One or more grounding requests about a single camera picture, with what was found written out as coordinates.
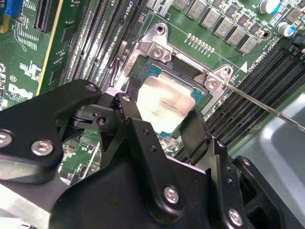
blue connector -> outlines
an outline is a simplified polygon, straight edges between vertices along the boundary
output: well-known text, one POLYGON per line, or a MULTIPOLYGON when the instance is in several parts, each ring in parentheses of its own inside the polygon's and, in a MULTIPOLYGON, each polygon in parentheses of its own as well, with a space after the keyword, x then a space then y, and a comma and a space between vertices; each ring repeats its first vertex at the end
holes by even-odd
POLYGON ((21 14, 23 0, 7 0, 4 13, 10 17, 21 14))

motherboard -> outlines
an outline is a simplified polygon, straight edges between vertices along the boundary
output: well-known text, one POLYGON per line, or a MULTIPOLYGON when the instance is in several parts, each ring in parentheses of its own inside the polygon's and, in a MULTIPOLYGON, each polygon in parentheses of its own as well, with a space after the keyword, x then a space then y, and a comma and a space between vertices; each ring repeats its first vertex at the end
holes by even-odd
MULTIPOLYGON (((86 79, 128 92, 168 156, 190 162, 191 110, 232 155, 271 116, 213 76, 281 110, 305 90, 304 31, 305 0, 0 0, 0 109, 86 79)), ((65 143, 68 184, 99 169, 98 139, 65 143)))

capacitor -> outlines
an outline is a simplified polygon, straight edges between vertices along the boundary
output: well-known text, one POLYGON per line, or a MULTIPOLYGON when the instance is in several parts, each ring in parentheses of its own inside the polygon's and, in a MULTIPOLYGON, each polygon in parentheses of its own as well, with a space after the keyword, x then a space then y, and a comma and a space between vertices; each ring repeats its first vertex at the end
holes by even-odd
POLYGON ((258 9, 261 13, 274 14, 281 7, 280 0, 261 0, 258 9))
POLYGON ((292 37, 295 34, 295 26, 287 22, 281 22, 278 24, 276 31, 284 37, 292 37))

screw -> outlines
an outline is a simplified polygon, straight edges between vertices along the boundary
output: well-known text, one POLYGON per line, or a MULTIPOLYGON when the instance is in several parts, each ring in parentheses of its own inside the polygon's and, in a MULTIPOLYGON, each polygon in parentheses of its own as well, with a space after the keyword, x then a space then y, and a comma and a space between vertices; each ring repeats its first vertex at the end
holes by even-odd
POLYGON ((220 145, 222 148, 225 148, 225 145, 221 141, 217 141, 218 145, 220 145))
POLYGON ((243 220, 241 218, 241 216, 238 214, 238 212, 234 209, 230 209, 229 210, 229 216, 231 221, 237 225, 237 226, 241 226, 243 224, 243 220))
POLYGON ((208 87, 210 88, 210 89, 214 89, 215 87, 216 87, 216 83, 215 82, 209 82, 208 83, 208 87))
POLYGON ((88 84, 86 85, 86 88, 92 92, 95 92, 96 91, 96 88, 93 84, 88 84))
POLYGON ((8 146, 13 141, 13 137, 4 131, 0 131, 0 148, 8 146))
POLYGON ((18 20, 22 22, 24 20, 24 17, 23 16, 19 16, 18 20))
POLYGON ((166 187, 164 189, 164 195, 165 195, 165 198, 167 199, 167 201, 172 204, 176 204, 179 201, 179 194, 172 187, 166 187))
POLYGON ((156 50, 153 52, 154 57, 158 58, 161 56, 161 51, 160 50, 156 50))
POLYGON ((41 140, 34 142, 30 149, 38 156, 47 156, 52 153, 53 145, 46 140, 41 140))
POLYGON ((223 74, 224 75, 229 75, 230 73, 231 73, 231 69, 229 69, 229 68, 223 69, 223 74))
POLYGON ((127 101, 127 102, 130 102, 130 101, 131 101, 131 99, 130 99, 129 96, 127 96, 127 95, 123 95, 122 98, 123 98, 123 100, 125 100, 125 101, 127 101))
POLYGON ((250 166, 250 162, 247 159, 243 159, 243 161, 247 166, 250 166))

screw hole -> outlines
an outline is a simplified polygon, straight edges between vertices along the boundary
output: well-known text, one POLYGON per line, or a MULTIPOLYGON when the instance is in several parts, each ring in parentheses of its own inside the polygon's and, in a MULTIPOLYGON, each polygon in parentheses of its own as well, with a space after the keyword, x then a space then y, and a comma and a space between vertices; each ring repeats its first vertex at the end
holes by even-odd
POLYGON ((159 35, 163 35, 165 30, 164 30, 164 28, 162 26, 158 26, 157 27, 157 32, 158 32, 159 35))
POLYGON ((270 32, 270 31, 266 31, 266 32, 263 34, 262 39, 263 39, 263 40, 268 40, 270 36, 271 36, 271 32, 270 32))
POLYGON ((99 118, 97 119, 97 123, 98 123, 98 125, 105 125, 105 124, 106 124, 106 122, 107 122, 107 118, 106 118, 106 117, 104 117, 104 116, 99 117, 99 118))
POLYGON ((151 151, 155 153, 157 151, 157 148, 155 146, 152 146, 151 151))
POLYGON ((234 184, 234 182, 233 182, 231 179, 228 179, 228 183, 229 183, 230 185, 233 185, 233 184, 234 184))
POLYGON ((148 131, 148 130, 143 130, 143 133, 144 133, 145 135, 149 135, 149 131, 148 131))

